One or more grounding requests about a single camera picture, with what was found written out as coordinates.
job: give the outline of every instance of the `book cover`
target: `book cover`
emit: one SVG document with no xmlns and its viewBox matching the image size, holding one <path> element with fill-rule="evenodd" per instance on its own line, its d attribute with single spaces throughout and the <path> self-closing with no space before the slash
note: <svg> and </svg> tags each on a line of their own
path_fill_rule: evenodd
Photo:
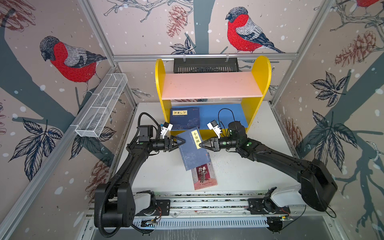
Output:
<svg viewBox="0 0 384 240">
<path fill-rule="evenodd" d="M 173 131 L 200 128 L 200 108 L 171 108 L 169 123 Z"/>
<path fill-rule="evenodd" d="M 217 185 L 215 172 L 211 162 L 192 169 L 192 179 L 195 190 Z"/>
<path fill-rule="evenodd" d="M 179 146 L 179 150 L 186 171 L 211 161 L 207 150 L 199 146 L 202 140 L 197 127 L 182 132 L 177 137 L 185 140 L 185 143 Z"/>
</svg>

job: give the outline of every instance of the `blue book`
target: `blue book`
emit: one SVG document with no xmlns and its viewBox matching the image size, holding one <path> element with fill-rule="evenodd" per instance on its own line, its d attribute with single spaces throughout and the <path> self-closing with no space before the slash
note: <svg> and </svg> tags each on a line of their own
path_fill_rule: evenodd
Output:
<svg viewBox="0 0 384 240">
<path fill-rule="evenodd" d="M 207 150 L 199 146 L 202 140 L 197 127 L 182 132 L 177 137 L 185 140 L 185 143 L 179 146 L 179 150 L 186 171 L 211 161 Z"/>
<path fill-rule="evenodd" d="M 173 131 L 200 128 L 200 109 L 197 107 L 171 108 L 169 123 L 173 125 Z"/>
</svg>

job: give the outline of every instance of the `blue shelf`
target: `blue shelf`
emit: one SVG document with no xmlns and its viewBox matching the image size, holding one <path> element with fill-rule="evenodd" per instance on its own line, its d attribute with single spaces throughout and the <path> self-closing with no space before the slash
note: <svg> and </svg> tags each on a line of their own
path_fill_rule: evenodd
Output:
<svg viewBox="0 0 384 240">
<path fill-rule="evenodd" d="M 236 121 L 240 121 L 240 123 L 247 128 L 248 123 L 245 119 L 245 115 L 243 112 L 243 108 L 241 104 L 214 104 L 214 105 L 193 105 L 193 106 L 172 106 L 172 108 L 185 108 L 185 107 L 199 107 L 200 108 L 200 130 L 208 130 L 207 124 L 217 119 L 217 114 L 220 109 L 229 108 L 233 111 Z M 223 122 L 224 128 L 228 128 L 228 124 L 233 122 L 232 113 L 229 110 L 222 110 L 220 112 L 220 121 Z"/>
</svg>

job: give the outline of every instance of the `red book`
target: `red book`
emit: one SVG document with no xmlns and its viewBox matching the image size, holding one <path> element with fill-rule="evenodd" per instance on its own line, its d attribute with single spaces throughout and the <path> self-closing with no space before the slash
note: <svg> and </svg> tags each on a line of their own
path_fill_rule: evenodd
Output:
<svg viewBox="0 0 384 240">
<path fill-rule="evenodd" d="M 212 167 L 211 162 L 192 168 L 192 178 L 195 190 L 217 185 L 214 168 Z"/>
</svg>

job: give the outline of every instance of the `wallpaper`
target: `wallpaper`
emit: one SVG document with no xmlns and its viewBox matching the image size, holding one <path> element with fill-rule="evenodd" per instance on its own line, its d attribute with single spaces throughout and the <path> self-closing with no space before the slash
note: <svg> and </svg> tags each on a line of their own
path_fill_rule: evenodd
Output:
<svg viewBox="0 0 384 240">
<path fill-rule="evenodd" d="M 77 1 L 0 6 L 2 221 L 109 64 Z"/>
<path fill-rule="evenodd" d="M 158 102 L 159 95 L 156 90 L 155 80 L 156 62 L 120 62 L 119 67 L 127 75 L 128 84 L 136 98 L 136 102 Z M 281 79 L 288 69 L 290 60 L 271 61 L 272 77 L 269 91 L 264 100 L 270 101 L 276 92 Z M 252 60 L 238 61 L 240 71 L 251 71 Z M 164 61 L 166 73 L 173 73 L 173 61 Z M 174 101 L 241 101 L 241 99 L 223 98 L 223 99 L 182 99 Z"/>
<path fill-rule="evenodd" d="M 297 52 L 321 0 L 91 0 L 115 55 Z"/>
<path fill-rule="evenodd" d="M 11 239 L 77 239 L 95 189 L 105 183 L 119 153 L 132 110 L 123 93 L 99 138 L 75 137 Z"/>
<path fill-rule="evenodd" d="M 323 161 L 350 239 L 384 239 L 384 9 L 336 1 L 276 106 L 301 158 Z"/>
</svg>

